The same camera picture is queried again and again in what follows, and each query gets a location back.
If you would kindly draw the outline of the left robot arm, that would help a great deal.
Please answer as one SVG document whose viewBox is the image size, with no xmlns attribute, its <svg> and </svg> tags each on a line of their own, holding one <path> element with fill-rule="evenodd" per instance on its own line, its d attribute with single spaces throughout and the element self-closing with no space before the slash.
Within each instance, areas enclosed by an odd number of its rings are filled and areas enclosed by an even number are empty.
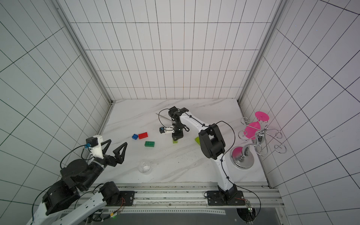
<svg viewBox="0 0 360 225">
<path fill-rule="evenodd" d="M 90 192 L 91 186 L 107 166 L 115 167 L 125 159 L 127 142 L 117 147 L 112 156 L 106 154 L 111 140 L 103 141 L 101 136 L 93 136 L 87 138 L 86 142 L 84 147 L 91 151 L 93 160 L 88 163 L 85 159 L 76 159 L 61 169 L 62 178 L 42 192 L 41 204 L 36 211 L 31 211 L 29 225 L 103 222 L 133 205 L 135 192 L 120 191 L 113 181 L 109 181 L 101 185 L 89 200 L 62 216 L 71 205 L 76 205 L 81 192 Z"/>
</svg>

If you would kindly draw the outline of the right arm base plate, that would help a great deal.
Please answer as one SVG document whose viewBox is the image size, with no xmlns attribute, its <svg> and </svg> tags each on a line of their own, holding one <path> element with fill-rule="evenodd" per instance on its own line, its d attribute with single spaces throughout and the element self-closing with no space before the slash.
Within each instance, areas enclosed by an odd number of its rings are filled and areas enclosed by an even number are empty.
<svg viewBox="0 0 360 225">
<path fill-rule="evenodd" d="M 220 191 L 207 191 L 204 193 L 209 206 L 245 206 L 246 201 L 242 191 L 237 191 L 226 197 Z"/>
</svg>

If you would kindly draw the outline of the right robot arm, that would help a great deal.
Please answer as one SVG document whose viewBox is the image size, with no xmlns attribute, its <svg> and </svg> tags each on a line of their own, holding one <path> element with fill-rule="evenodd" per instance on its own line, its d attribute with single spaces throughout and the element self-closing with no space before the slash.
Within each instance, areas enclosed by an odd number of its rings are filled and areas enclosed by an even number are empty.
<svg viewBox="0 0 360 225">
<path fill-rule="evenodd" d="M 172 120 L 170 128 L 164 128 L 164 132 L 171 132 L 173 141 L 184 137 L 183 131 L 194 129 L 198 132 L 200 148 L 203 155 L 210 159 L 215 171 L 218 191 L 223 201 L 229 201 L 237 194 L 237 186 L 228 177 L 228 169 L 224 160 L 226 143 L 216 123 L 206 124 L 193 116 L 186 108 L 172 107 L 168 110 Z"/>
</svg>

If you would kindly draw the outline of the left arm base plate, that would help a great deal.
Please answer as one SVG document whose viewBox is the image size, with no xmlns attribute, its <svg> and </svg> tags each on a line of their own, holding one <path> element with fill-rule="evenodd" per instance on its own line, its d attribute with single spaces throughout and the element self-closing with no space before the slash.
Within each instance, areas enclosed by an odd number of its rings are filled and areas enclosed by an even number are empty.
<svg viewBox="0 0 360 225">
<path fill-rule="evenodd" d="M 133 206 L 135 191 L 120 191 L 112 197 L 111 206 Z"/>
</svg>

